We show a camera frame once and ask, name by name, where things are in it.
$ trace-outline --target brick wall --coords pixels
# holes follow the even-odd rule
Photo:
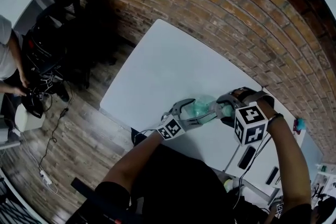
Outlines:
[[[323,44],[330,31],[304,13],[309,0],[295,1],[113,0],[125,38],[137,43],[158,18],[182,29],[266,86],[294,116],[306,119],[325,160],[336,162],[336,78],[330,65],[335,52],[330,40]]]

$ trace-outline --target white shirt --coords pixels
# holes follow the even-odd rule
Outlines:
[[[0,80],[5,80],[15,73],[16,64],[12,53],[7,45],[12,33],[12,23],[0,15]],[[23,38],[19,33],[15,33],[20,47]]]

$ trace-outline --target blue object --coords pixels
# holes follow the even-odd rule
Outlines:
[[[297,126],[298,131],[306,129],[306,124],[304,122],[305,122],[304,119],[298,119],[298,126]]]

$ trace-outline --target smartphone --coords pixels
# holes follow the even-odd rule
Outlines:
[[[279,172],[279,168],[275,166],[275,167],[273,168],[271,174],[269,175],[267,181],[266,181],[266,185],[270,185],[270,184],[273,182],[273,180],[274,180],[274,178],[276,177],[276,175],[277,175],[278,172]]]
[[[249,146],[246,149],[242,159],[240,160],[238,167],[245,170],[247,168],[247,165],[250,163],[251,159],[253,158],[255,152],[256,152],[256,149],[252,146]]]

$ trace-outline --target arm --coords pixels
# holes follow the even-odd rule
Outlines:
[[[264,100],[258,101],[267,118],[276,111]],[[283,190],[284,212],[298,205],[310,204],[310,180],[305,157],[283,118],[275,119],[268,127],[275,143]]]
[[[23,71],[22,60],[21,60],[21,50],[19,47],[17,36],[15,35],[13,30],[12,30],[12,33],[10,35],[7,45],[9,47],[9,50],[12,53],[16,67],[19,70],[22,85],[26,88],[28,87],[29,82],[26,79],[25,73]]]
[[[26,94],[17,87],[12,87],[4,82],[0,82],[0,93],[14,93],[21,96],[26,96]]]
[[[274,216],[275,216],[276,213],[277,213],[277,207],[272,206],[271,211],[269,212],[267,218],[265,219],[264,224],[271,224],[271,222],[274,219]]]
[[[158,132],[153,132],[139,145],[123,156],[107,173],[103,182],[114,182],[131,193],[132,185],[154,150],[163,141]]]

